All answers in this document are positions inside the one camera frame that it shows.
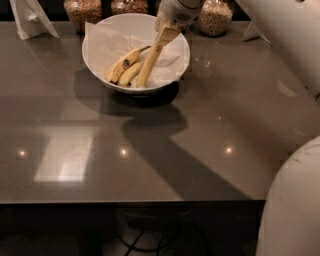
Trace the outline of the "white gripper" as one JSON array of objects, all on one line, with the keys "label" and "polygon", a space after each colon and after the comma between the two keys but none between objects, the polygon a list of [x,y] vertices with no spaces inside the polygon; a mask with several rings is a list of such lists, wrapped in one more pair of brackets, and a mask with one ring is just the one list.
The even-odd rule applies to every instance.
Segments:
[{"label": "white gripper", "polygon": [[164,47],[173,41],[181,31],[178,25],[190,24],[200,13],[205,1],[162,0],[154,25],[158,32],[156,44]]}]

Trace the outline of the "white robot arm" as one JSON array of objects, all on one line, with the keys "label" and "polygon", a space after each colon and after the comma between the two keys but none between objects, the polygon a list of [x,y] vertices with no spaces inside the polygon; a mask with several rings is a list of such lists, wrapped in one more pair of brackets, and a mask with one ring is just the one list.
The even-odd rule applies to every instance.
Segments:
[{"label": "white robot arm", "polygon": [[[320,93],[320,0],[235,0],[312,98]],[[274,178],[255,256],[320,256],[320,137]]]}]

